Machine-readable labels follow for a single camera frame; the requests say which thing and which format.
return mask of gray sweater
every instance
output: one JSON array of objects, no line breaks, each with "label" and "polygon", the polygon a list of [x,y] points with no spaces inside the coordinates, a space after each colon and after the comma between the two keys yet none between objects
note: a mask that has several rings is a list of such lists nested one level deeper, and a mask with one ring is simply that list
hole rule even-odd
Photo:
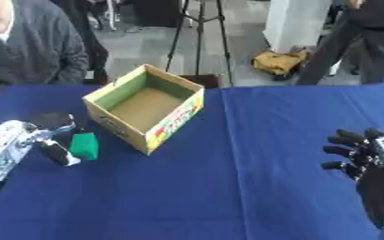
[{"label": "gray sweater", "polygon": [[15,21],[0,40],[0,89],[17,83],[81,83],[88,58],[77,31],[56,5],[12,0]]}]

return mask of yellow bag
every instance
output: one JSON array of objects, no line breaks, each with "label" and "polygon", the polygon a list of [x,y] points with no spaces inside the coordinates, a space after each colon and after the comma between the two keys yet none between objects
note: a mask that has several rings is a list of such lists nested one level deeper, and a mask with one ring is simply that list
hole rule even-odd
[{"label": "yellow bag", "polygon": [[254,68],[267,71],[274,75],[286,75],[298,66],[308,56],[306,49],[297,52],[280,54],[276,52],[264,52],[252,60]]}]

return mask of man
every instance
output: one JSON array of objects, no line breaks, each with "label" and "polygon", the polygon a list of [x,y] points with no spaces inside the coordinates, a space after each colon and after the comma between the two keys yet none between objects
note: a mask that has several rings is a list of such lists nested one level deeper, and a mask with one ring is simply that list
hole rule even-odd
[{"label": "man", "polygon": [[45,0],[0,0],[0,90],[17,83],[82,83],[83,43],[65,13]]},{"label": "man", "polygon": [[297,84],[317,84],[351,43],[361,40],[362,83],[384,82],[384,0],[348,0],[332,33],[302,71]]}]

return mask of blue tablecloth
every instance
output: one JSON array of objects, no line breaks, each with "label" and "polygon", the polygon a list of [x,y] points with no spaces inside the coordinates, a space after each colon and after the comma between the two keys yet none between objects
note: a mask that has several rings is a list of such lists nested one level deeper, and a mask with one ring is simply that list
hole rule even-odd
[{"label": "blue tablecloth", "polygon": [[0,240],[377,239],[354,183],[324,172],[337,128],[384,130],[384,85],[210,90],[203,112],[151,157],[93,121],[87,86],[15,86],[0,123],[68,112],[98,161],[62,168],[33,151],[0,192]]}]

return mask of person's hand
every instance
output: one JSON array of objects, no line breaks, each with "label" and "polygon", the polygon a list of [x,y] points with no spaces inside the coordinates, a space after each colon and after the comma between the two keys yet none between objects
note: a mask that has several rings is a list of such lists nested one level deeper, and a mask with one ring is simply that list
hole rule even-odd
[{"label": "person's hand", "polygon": [[325,146],[324,151],[348,158],[349,162],[326,162],[323,169],[341,170],[357,182],[368,217],[381,229],[384,226],[384,133],[370,128],[362,136],[337,130],[337,135],[328,140],[341,146]]},{"label": "person's hand", "polygon": [[365,0],[348,0],[348,4],[351,8],[360,9]]}]

